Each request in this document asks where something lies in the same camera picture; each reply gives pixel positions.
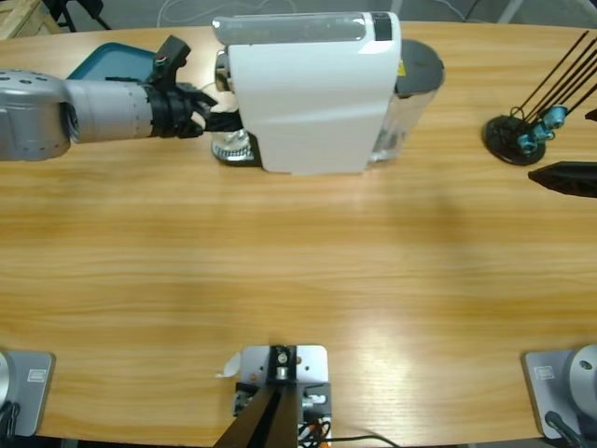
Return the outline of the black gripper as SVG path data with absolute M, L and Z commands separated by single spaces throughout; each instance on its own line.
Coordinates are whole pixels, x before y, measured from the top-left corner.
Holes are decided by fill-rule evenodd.
M 150 137 L 194 138 L 203 132 L 234 133 L 243 128 L 238 110 L 211 111 L 218 101 L 188 83 L 166 88 L 148 84 L 147 102 L 152 111 Z M 194 113 L 203 118 L 203 125 L 192 119 Z

